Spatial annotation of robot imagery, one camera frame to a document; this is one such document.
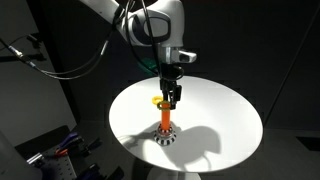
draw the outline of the white circular platform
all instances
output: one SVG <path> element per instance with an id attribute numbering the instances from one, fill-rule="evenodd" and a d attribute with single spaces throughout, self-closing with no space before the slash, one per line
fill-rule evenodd
<path id="1" fill-rule="evenodd" d="M 114 100 L 111 129 L 134 156 L 179 172 L 212 172 L 247 159 L 260 144 L 263 128 L 254 107 L 237 92 L 206 79 L 185 76 L 181 101 L 171 111 L 176 141 L 160 146 L 153 139 L 161 111 L 152 104 L 161 96 L 159 78 L 131 85 Z"/>

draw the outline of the dark background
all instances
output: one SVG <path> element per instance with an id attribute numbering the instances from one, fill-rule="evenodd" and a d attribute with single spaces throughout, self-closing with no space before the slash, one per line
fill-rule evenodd
<path id="1" fill-rule="evenodd" d="M 56 70 L 86 62 L 110 29 L 109 23 L 76 0 L 28 2 Z M 186 74 L 217 81 L 239 92 L 264 121 L 296 59 L 266 127 L 319 131 L 319 13 L 304 40 L 319 3 L 183 1 L 184 47 L 198 53 L 197 62 L 185 66 Z M 111 37 L 109 45 L 94 72 L 64 84 L 78 120 L 107 121 L 111 103 L 121 90 L 149 77 L 119 33 Z M 143 57 L 151 55 L 149 48 L 137 49 Z"/>

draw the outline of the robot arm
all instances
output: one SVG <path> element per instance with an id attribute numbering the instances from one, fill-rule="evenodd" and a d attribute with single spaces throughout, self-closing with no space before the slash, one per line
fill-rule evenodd
<path id="1" fill-rule="evenodd" d="M 80 0 L 93 9 L 110 24 L 115 12 L 122 7 L 115 0 Z M 148 7 L 151 28 L 158 44 L 158 56 L 161 62 L 192 63 L 196 54 L 183 51 L 184 10 L 180 0 L 158 0 Z M 142 9 L 129 13 L 129 34 L 135 46 L 150 46 L 150 37 L 146 17 Z M 118 31 L 126 38 L 125 20 L 117 25 Z"/>
<path id="2" fill-rule="evenodd" d="M 110 24 L 113 24 L 116 12 L 123 8 L 114 0 L 80 0 L 96 13 L 102 16 Z M 158 0 L 147 8 L 151 24 L 154 43 L 157 46 L 157 58 L 160 62 L 160 89 L 163 98 L 170 102 L 170 109 L 176 108 L 180 101 L 182 87 L 177 85 L 176 80 L 182 77 L 181 63 L 192 63 L 197 55 L 182 50 L 184 33 L 184 9 L 180 0 Z M 117 24 L 117 30 L 124 39 L 129 33 L 130 42 L 135 46 L 152 45 L 147 19 L 143 9 L 128 13 L 128 31 L 126 21 L 122 18 Z"/>

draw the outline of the orange cylinder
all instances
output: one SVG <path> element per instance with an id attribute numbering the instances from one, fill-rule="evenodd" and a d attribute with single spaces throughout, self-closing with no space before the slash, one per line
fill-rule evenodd
<path id="1" fill-rule="evenodd" d="M 169 108 L 170 104 L 163 103 L 162 108 Z M 161 111 L 161 129 L 169 130 L 170 129 L 170 110 L 162 110 Z"/>

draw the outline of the black cable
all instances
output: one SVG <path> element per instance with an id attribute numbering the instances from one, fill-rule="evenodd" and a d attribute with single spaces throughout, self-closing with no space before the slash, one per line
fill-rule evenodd
<path id="1" fill-rule="evenodd" d="M 107 35 L 107 39 L 110 38 L 110 36 L 111 36 L 111 34 L 112 34 L 112 31 L 113 31 L 113 30 L 109 31 L 109 33 L 108 33 L 108 35 Z M 97 51 L 96 54 L 93 55 L 88 62 L 86 62 L 85 64 L 83 64 L 83 65 L 81 65 L 81 66 L 79 66 L 79 67 L 77 67 L 77 68 L 75 68 L 75 69 L 73 69 L 73 70 L 66 71 L 66 72 L 58 72 L 58 73 L 56 73 L 56 72 L 49 72 L 49 71 L 45 71 L 45 70 L 42 70 L 42 72 L 47 73 L 47 74 L 51 74 L 51 75 L 66 75 L 66 74 L 70 74 L 70 73 L 76 72 L 76 71 L 78 71 L 78 70 L 82 70 L 82 69 L 88 67 L 89 64 L 91 64 L 91 63 L 95 60 L 95 57 L 97 56 L 98 53 L 99 53 L 99 51 Z"/>
<path id="2" fill-rule="evenodd" d="M 153 71 L 152 69 L 150 69 L 145 63 L 143 63 L 140 59 L 140 57 L 138 56 L 138 54 L 135 52 L 132 42 L 131 42 L 131 37 L 129 34 L 129 22 L 128 22 L 128 13 L 129 13 L 129 6 L 131 7 L 133 0 L 129 0 L 127 5 L 126 5 L 126 9 L 125 9 L 125 28 L 126 28 L 126 37 L 127 37 L 127 41 L 129 43 L 130 49 L 132 51 L 133 56 L 137 59 L 137 61 L 143 66 L 145 67 L 147 70 L 149 70 L 150 72 L 152 72 L 154 75 L 158 76 L 158 73 Z"/>
<path id="3" fill-rule="evenodd" d="M 10 50 L 9 45 L 7 45 L 1 38 L 0 38 L 0 42 L 5 46 L 5 48 L 7 48 L 10 52 L 12 52 L 12 51 Z M 29 60 L 29 59 L 28 59 L 28 60 L 25 60 L 25 59 L 22 60 L 22 58 L 28 58 L 28 57 L 25 57 L 25 56 L 23 56 L 23 55 L 22 55 L 21 57 L 18 57 L 16 54 L 14 54 L 14 53 L 13 53 L 13 54 L 14 54 L 15 56 L 17 56 L 17 58 L 18 58 L 21 62 L 29 65 L 29 66 L 32 67 L 33 69 L 41 72 L 42 74 L 44 74 L 44 75 L 46 75 L 46 76 L 49 76 L 49 77 L 54 78 L 54 79 L 59 79 L 59 80 L 73 80 L 73 79 L 77 79 L 77 78 L 83 77 L 83 76 L 89 74 L 93 69 L 95 69 L 95 67 L 96 67 L 96 66 L 99 64 L 99 62 L 101 61 L 102 56 L 104 55 L 104 52 L 105 52 L 105 49 L 106 49 L 107 44 L 108 44 L 108 39 L 105 41 L 105 43 L 104 43 L 103 46 L 101 47 L 101 52 L 100 52 L 100 55 L 99 55 L 99 57 L 98 57 L 98 60 L 95 62 L 95 64 L 94 64 L 88 71 L 86 71 L 86 72 L 83 73 L 83 74 L 80 74 L 80 75 L 77 75 L 77 76 L 74 76 L 74 77 L 68 77 L 68 78 L 62 78 L 62 77 L 54 76 L 54 75 L 53 75 L 53 74 L 54 74 L 53 72 L 49 72 L 49 73 L 48 73 L 48 71 L 44 71 L 44 70 L 39 69 L 34 63 L 31 62 L 31 60 Z"/>
<path id="4" fill-rule="evenodd" d="M 46 73 L 45 71 L 37 68 L 36 66 L 34 66 L 33 68 L 36 69 L 37 71 L 45 74 L 46 76 L 49 76 L 49 77 L 54 78 L 54 79 L 59 79 L 59 80 L 73 80 L 73 79 L 78 79 L 78 78 L 81 78 L 81 77 L 83 77 L 83 76 L 91 73 L 91 72 L 97 67 L 97 65 L 100 63 L 100 61 L 101 61 L 101 59 L 102 59 L 102 57 L 103 57 L 103 55 L 104 55 L 105 48 L 107 47 L 107 44 L 108 44 L 108 40 L 105 41 L 103 47 L 101 48 L 100 55 L 99 55 L 97 61 L 93 64 L 93 66 L 92 66 L 88 71 L 86 71 L 85 73 L 80 74 L 80 75 L 77 75 L 77 76 L 74 76 L 74 77 L 68 77 L 68 78 L 57 77 L 57 76 L 54 76 L 54 75 L 52 75 L 52 74 Z"/>
<path id="5" fill-rule="evenodd" d="M 20 36 L 20 37 L 16 38 L 15 40 L 13 40 L 12 42 L 10 42 L 9 45 L 12 45 L 12 44 L 16 43 L 17 41 L 19 41 L 20 39 L 26 38 L 26 37 L 28 37 L 28 36 L 27 35 Z"/>
<path id="6" fill-rule="evenodd" d="M 306 39 L 307 39 L 307 37 L 308 37 L 308 35 L 310 33 L 310 30 L 311 30 L 312 25 L 314 24 L 314 21 L 315 21 L 317 15 L 319 13 L 319 10 L 320 10 L 320 3 L 318 4 L 317 10 L 314 13 L 313 17 L 311 18 L 311 21 L 310 21 L 310 24 L 309 24 L 309 26 L 308 26 L 308 28 L 306 30 L 306 33 L 304 34 L 304 36 L 302 38 L 302 41 L 301 41 L 301 43 L 300 43 L 300 45 L 298 47 L 298 50 L 296 51 L 296 54 L 293 57 L 292 63 L 291 63 L 291 65 L 290 65 L 290 67 L 289 67 L 289 69 L 288 69 L 288 71 L 287 71 L 287 73 L 286 73 L 281 85 L 280 85 L 280 88 L 279 88 L 279 90 L 277 92 L 277 95 L 273 100 L 273 103 L 272 103 L 271 108 L 270 108 L 270 110 L 269 110 L 269 112 L 267 114 L 267 117 L 266 117 L 265 121 L 263 122 L 263 127 L 266 127 L 267 122 L 269 121 L 269 118 L 270 118 L 270 115 L 271 115 L 271 113 L 272 113 L 272 111 L 274 109 L 274 106 L 275 106 L 276 102 L 278 101 L 278 98 L 279 98 L 279 96 L 280 96 L 280 94 L 281 94 L 281 92 L 283 90 L 283 87 L 284 87 L 285 83 L 287 82 L 287 79 L 288 79 L 288 77 L 289 77 L 289 75 L 290 75 L 290 73 L 291 73 L 291 71 L 293 69 L 293 66 L 295 65 L 295 63 L 296 63 L 296 61 L 298 59 L 298 56 L 299 56 L 299 54 L 301 52 L 301 49 L 302 49 L 302 47 L 303 47 L 303 45 L 304 45 L 304 43 L 305 43 L 305 41 L 306 41 Z"/>

